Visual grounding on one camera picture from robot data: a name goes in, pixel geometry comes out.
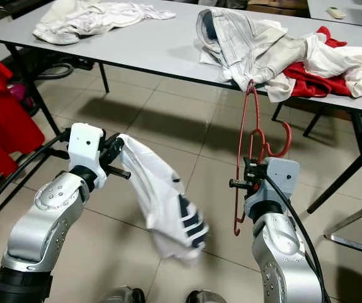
tile floor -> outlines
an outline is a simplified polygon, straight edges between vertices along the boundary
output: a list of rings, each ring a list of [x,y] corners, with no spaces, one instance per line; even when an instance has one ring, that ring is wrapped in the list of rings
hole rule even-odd
[[[142,288],[149,303],[183,303],[196,288],[215,290],[229,303],[263,302],[261,276],[251,253],[252,223],[243,224],[238,238],[232,231],[233,191],[227,184],[235,170],[240,93],[120,68],[106,67],[106,71],[108,94],[97,68],[38,87],[60,127],[81,121],[109,133],[128,133],[173,166],[187,186],[188,198],[211,226],[207,247],[193,268],[160,259],[131,185],[110,177],[104,189],[93,193],[72,227],[47,302],[97,302],[110,288],[125,284]],[[278,148],[284,142],[284,130],[270,121],[275,105],[261,97],[261,106],[262,125]],[[251,117],[249,129],[254,125]],[[280,117],[293,126],[287,157],[301,164],[292,202],[315,243],[332,302],[362,302],[362,253],[321,236],[324,229],[362,207],[362,169],[316,213],[308,216],[305,212],[358,156],[351,124],[323,117],[312,138],[304,138],[301,133],[310,114],[284,107]],[[43,115],[38,113],[34,120],[51,139]],[[35,191],[66,167],[67,161],[50,158],[2,211],[0,258],[10,228],[31,205]],[[4,196],[14,187],[10,185]],[[362,221],[341,234],[362,242]]]

black cable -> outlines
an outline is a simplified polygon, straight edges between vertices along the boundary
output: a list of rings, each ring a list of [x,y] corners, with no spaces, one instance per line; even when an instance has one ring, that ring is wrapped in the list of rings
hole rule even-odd
[[[66,68],[66,70],[63,71],[63,72],[60,72],[60,73],[48,72],[47,70],[51,69],[51,68]],[[73,66],[71,64],[69,64],[69,63],[66,63],[66,62],[52,64],[48,69],[45,70],[44,72],[40,73],[37,76],[37,80],[62,79],[64,77],[69,76],[74,71]]]
[[[321,286],[322,303],[324,303],[324,302],[331,303],[327,290],[325,289],[324,278],[322,275],[320,261],[318,260],[317,253],[315,252],[315,248],[313,246],[312,240],[310,239],[310,236],[308,235],[308,233],[307,233],[305,227],[303,226],[299,216],[297,215],[295,209],[291,206],[289,199],[283,194],[282,190],[276,185],[276,183],[267,174],[264,174],[264,178],[266,181],[268,181],[268,183],[275,189],[277,194],[281,197],[284,204],[286,205],[289,212],[291,213],[292,217],[296,221],[296,224],[299,226],[301,234],[305,238],[307,246],[308,246],[310,253],[313,257],[313,260],[314,260],[314,264],[310,264],[310,267],[312,267],[314,265],[315,274],[318,276],[318,280],[319,280],[320,286]]]
[[[12,181],[18,176],[20,172],[22,172],[28,164],[33,162],[35,158],[37,158],[41,153],[43,153],[45,150],[50,148],[54,143],[59,141],[61,138],[67,136],[70,133],[70,129],[65,130],[63,133],[60,133],[60,135],[56,136],[54,139],[50,140],[47,144],[45,144],[43,147],[39,148],[35,153],[33,153],[31,156],[28,157],[28,159],[21,164],[15,172],[13,172],[6,181],[1,185],[0,187],[0,195],[1,193],[7,188],[7,186],[12,183]]]

table top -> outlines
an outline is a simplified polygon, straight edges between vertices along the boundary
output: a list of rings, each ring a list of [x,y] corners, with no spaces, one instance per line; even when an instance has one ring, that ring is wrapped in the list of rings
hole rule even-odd
[[[114,29],[104,35],[82,39],[72,45],[52,45],[32,35],[35,25],[48,11],[46,4],[31,13],[13,20],[8,27],[0,27],[0,42],[19,46],[48,49],[103,63],[130,68],[172,78],[238,89],[236,83],[222,83],[216,66],[199,63],[202,44],[196,35],[197,15],[208,7],[161,0],[135,0],[134,3],[152,4],[156,9],[167,9],[177,14],[170,20],[144,20],[135,25]],[[349,45],[362,46],[362,27],[313,19],[270,15],[253,11],[239,11],[255,20],[269,19],[289,28],[289,34],[299,37],[318,30],[330,29],[338,40]],[[362,97],[353,99],[329,95],[311,98],[315,102],[345,109],[362,110]]]
[[[308,10],[313,19],[362,25],[362,0],[307,0]],[[342,11],[346,17],[335,19],[328,12],[329,7]]]

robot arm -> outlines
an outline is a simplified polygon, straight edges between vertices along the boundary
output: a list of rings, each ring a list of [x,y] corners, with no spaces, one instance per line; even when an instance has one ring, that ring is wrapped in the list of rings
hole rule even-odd
[[[71,169],[35,195],[34,204],[13,227],[0,268],[0,303],[41,303],[49,296],[53,270],[70,226],[81,216],[94,188],[107,174],[130,173],[109,166],[124,142],[93,126],[75,123],[68,152]]]
[[[298,171],[299,165],[290,160],[267,158],[257,165],[245,158],[245,182],[230,181],[231,187],[248,191],[245,211],[254,221],[252,252],[261,270],[265,303],[322,302],[320,281],[307,262],[304,243],[280,195],[263,177],[271,176],[288,198]]]

black stripe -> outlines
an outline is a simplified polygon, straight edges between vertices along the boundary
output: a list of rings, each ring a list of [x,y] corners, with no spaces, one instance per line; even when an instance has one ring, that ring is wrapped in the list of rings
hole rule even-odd
[[[201,232],[204,229],[205,221],[202,221],[201,224],[199,224],[197,227],[190,229],[187,231],[188,237],[193,236],[194,234],[197,234],[198,232]]]
[[[190,217],[189,219],[186,219],[184,221],[184,227],[190,227],[191,225],[198,224],[198,222],[199,222],[199,216],[198,212],[196,212],[193,217]]]
[[[187,207],[189,205],[189,201],[185,199],[180,194],[178,195],[178,198],[180,200],[180,211],[181,211],[181,217],[184,218],[188,215]]]
[[[201,235],[200,237],[194,239],[194,240],[192,241],[192,247],[198,248],[198,247],[199,247],[199,244],[202,243],[202,242],[204,242],[205,239],[206,239],[206,234],[203,234],[203,235]]]

